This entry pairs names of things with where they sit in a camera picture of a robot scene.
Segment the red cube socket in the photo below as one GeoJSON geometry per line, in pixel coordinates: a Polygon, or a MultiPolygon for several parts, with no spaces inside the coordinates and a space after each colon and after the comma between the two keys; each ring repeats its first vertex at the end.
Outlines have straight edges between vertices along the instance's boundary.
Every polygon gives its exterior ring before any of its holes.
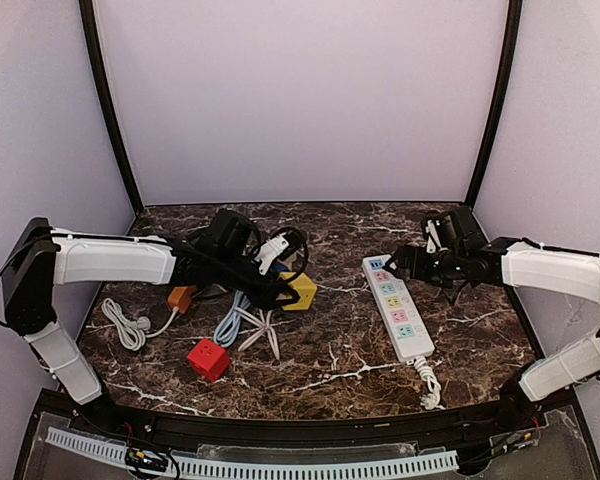
{"type": "Polygon", "coordinates": [[[227,351],[209,339],[200,340],[187,355],[191,368],[211,383],[216,382],[229,368],[227,351]]]}

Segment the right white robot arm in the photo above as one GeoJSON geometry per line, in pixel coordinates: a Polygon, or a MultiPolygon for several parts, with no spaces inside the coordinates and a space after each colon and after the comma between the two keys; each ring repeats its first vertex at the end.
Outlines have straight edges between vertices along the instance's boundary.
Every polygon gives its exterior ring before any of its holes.
{"type": "MultiPolygon", "coordinates": [[[[383,269],[400,280],[413,279],[450,287],[529,287],[579,297],[600,305],[600,253],[587,254],[543,246],[527,238],[499,237],[477,248],[404,245],[383,269]]],[[[559,352],[527,367],[512,390],[530,403],[600,373],[600,327],[559,352]]]]}

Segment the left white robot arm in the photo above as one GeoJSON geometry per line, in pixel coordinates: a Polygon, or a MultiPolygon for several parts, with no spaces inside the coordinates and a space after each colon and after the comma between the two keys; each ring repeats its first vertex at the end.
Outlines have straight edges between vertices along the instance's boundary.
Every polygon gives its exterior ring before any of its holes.
{"type": "Polygon", "coordinates": [[[304,236],[292,227],[263,240],[254,222],[226,209],[208,226],[181,237],[78,233],[54,229],[36,217],[0,269],[0,326],[22,337],[71,399],[87,405],[103,398],[105,389],[58,320],[54,287],[81,282],[219,285],[244,293],[257,308],[275,310],[298,302],[300,295],[271,265],[306,248],[304,236]]]}

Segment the yellow cube socket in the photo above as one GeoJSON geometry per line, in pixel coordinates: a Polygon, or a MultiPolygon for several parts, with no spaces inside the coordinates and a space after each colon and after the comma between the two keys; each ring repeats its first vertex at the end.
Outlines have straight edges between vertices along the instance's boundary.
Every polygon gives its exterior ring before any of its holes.
{"type": "Polygon", "coordinates": [[[290,285],[298,293],[299,300],[293,304],[283,306],[282,309],[285,311],[307,311],[313,303],[318,286],[306,273],[301,273],[290,282],[290,285]]]}

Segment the blue cube socket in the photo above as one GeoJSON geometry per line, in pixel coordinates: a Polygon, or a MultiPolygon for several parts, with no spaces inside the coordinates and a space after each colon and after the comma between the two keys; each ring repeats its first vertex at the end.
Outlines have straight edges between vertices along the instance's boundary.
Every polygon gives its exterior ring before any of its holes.
{"type": "Polygon", "coordinates": [[[287,265],[279,262],[274,263],[271,269],[281,279],[288,279],[294,274],[294,272],[291,271],[287,265]]]}

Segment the white power strip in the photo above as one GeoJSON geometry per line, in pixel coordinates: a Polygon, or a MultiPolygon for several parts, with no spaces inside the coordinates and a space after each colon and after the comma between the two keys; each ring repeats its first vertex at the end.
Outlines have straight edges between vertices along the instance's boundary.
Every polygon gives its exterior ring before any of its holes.
{"type": "Polygon", "coordinates": [[[389,255],[366,257],[362,271],[389,334],[396,356],[408,363],[435,350],[425,324],[403,280],[384,269],[389,255]]]}

